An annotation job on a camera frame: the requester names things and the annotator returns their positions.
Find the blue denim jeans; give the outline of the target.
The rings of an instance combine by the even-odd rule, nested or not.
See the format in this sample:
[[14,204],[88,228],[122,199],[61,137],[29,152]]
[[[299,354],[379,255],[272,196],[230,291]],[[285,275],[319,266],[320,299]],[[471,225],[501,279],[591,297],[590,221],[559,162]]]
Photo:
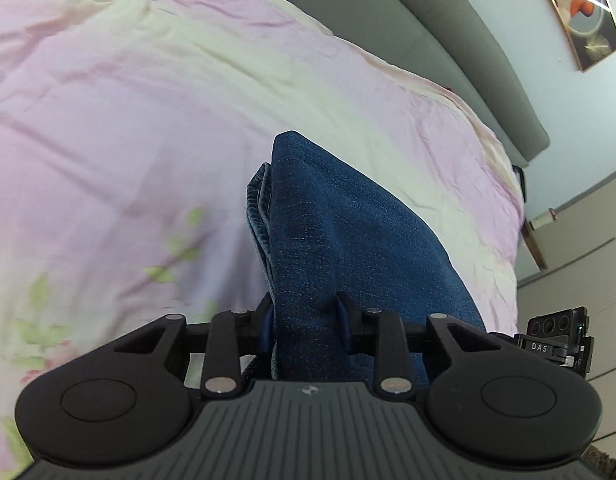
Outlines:
[[436,234],[374,181],[301,134],[273,143],[246,192],[247,222],[273,299],[271,375],[287,382],[369,382],[373,361],[349,356],[331,305],[405,322],[444,313],[483,320]]

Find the beige wardrobe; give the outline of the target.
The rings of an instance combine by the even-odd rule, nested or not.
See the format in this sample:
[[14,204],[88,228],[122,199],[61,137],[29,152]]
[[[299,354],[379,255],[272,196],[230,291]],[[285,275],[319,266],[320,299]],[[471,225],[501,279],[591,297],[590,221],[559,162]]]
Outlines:
[[616,456],[616,175],[558,211],[559,266],[522,283],[519,327],[529,318],[586,307],[595,337],[588,380],[603,401],[595,445]]

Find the white bedside cabinet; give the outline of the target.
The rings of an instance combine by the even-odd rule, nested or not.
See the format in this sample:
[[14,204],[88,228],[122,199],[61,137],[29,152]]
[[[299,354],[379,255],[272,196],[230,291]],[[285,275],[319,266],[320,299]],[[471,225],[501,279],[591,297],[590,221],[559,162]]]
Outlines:
[[513,173],[520,187],[524,222],[521,226],[521,239],[524,246],[541,273],[555,270],[560,263],[560,247],[556,229],[557,214],[548,208],[539,216],[532,217],[527,210],[529,192],[524,169],[514,165]]

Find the pink floral bed quilt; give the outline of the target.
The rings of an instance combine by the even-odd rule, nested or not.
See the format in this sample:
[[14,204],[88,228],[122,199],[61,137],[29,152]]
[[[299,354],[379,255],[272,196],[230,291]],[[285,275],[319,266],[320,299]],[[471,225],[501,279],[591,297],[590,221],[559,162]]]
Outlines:
[[513,333],[520,189],[456,93],[286,0],[0,0],[0,479],[28,382],[265,293],[246,186],[287,130],[411,208]]

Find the grey padded headboard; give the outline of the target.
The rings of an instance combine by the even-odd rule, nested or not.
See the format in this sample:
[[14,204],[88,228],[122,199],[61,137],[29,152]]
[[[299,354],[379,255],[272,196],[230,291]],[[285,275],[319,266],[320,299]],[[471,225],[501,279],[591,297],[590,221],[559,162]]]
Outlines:
[[502,47],[468,0],[287,0],[336,36],[456,93],[517,166],[550,144]]

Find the orange framed wall painting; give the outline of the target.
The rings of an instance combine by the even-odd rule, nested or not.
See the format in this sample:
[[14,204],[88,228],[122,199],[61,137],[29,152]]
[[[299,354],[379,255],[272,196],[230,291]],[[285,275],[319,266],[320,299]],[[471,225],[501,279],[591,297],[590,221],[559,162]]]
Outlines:
[[581,72],[616,52],[616,21],[609,0],[552,0]]

